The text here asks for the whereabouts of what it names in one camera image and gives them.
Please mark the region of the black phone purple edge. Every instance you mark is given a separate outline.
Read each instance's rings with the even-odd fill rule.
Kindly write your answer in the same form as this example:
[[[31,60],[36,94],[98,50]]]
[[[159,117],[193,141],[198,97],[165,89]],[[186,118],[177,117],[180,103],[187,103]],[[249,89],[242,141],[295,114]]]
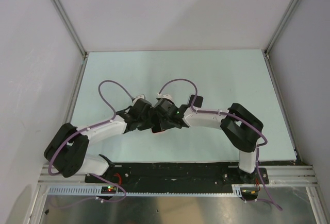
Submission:
[[[163,129],[163,128],[161,128],[161,127],[156,127],[156,126],[154,126],[153,128],[152,128],[152,133],[161,133],[161,132],[164,132],[165,130]]]

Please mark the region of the pink phone case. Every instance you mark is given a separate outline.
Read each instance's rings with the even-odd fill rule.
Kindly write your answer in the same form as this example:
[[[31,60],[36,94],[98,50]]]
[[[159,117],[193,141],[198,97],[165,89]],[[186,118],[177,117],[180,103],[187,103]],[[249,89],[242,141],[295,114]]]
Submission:
[[[152,129],[152,133],[153,134],[157,134],[157,133],[163,133],[163,132],[165,132],[165,130],[162,130],[162,129]]]

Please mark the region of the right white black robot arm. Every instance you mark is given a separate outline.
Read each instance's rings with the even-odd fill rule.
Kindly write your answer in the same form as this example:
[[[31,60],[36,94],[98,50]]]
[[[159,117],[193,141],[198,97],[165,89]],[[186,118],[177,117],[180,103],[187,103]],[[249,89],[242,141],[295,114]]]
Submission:
[[[239,150],[238,177],[251,183],[257,177],[256,161],[258,140],[262,135],[263,123],[239,103],[233,103],[227,111],[208,110],[192,104],[177,107],[167,98],[160,98],[153,107],[153,132],[172,128],[206,127],[224,132],[232,145]]]

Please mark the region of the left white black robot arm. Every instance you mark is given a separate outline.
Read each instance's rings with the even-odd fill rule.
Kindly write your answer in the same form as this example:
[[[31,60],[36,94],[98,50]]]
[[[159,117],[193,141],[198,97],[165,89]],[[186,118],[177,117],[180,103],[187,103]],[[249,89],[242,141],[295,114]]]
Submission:
[[[65,178],[76,173],[94,174],[103,182],[111,181],[114,178],[114,164],[102,154],[87,154],[88,147],[136,129],[152,128],[151,115],[152,104],[140,96],[111,119],[80,128],[71,123],[63,124],[44,152],[49,162],[48,174]]]

